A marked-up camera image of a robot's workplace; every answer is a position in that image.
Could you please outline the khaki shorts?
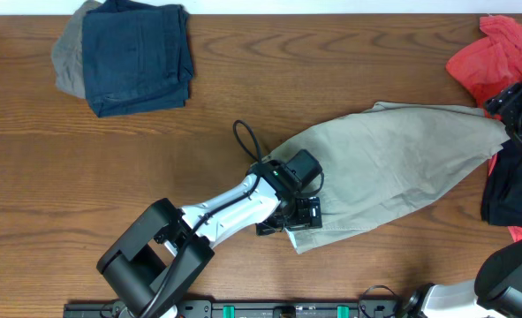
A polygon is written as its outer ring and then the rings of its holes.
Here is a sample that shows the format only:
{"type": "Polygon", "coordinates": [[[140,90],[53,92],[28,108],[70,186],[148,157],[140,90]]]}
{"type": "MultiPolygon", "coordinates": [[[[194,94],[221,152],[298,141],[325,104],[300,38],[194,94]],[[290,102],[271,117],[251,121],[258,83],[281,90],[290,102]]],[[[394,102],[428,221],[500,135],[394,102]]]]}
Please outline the khaki shorts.
{"type": "Polygon", "coordinates": [[[460,105],[376,102],[300,132],[269,154],[286,162],[301,149],[321,164],[309,185],[322,227],[292,231],[302,254],[371,231],[430,205],[509,140],[504,125],[460,105]]]}

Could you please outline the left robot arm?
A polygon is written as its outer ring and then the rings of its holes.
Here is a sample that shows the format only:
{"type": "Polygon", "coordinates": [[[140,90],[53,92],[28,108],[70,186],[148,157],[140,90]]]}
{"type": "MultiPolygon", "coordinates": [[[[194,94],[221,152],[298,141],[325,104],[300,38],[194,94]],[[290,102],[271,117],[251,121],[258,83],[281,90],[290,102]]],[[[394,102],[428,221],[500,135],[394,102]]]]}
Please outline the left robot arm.
{"type": "Polygon", "coordinates": [[[134,317],[162,317],[181,300],[220,243],[253,225],[259,236],[322,227],[307,186],[322,167],[305,149],[284,163],[255,163],[234,188],[199,204],[151,204],[96,268],[134,317]]]}

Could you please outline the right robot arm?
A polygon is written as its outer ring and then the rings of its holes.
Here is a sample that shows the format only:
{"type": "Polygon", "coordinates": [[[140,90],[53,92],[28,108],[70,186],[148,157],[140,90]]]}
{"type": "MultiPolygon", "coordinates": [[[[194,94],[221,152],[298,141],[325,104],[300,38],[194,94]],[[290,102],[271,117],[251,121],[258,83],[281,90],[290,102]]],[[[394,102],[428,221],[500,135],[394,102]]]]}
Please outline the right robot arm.
{"type": "MultiPolygon", "coordinates": [[[[490,99],[486,109],[501,116],[515,147],[522,150],[522,82],[490,99]]],[[[522,160],[507,186],[522,186],[522,160]]],[[[522,198],[511,205],[521,208],[522,198]]],[[[473,281],[423,286],[395,316],[522,317],[522,239],[490,255],[473,281]]]]}

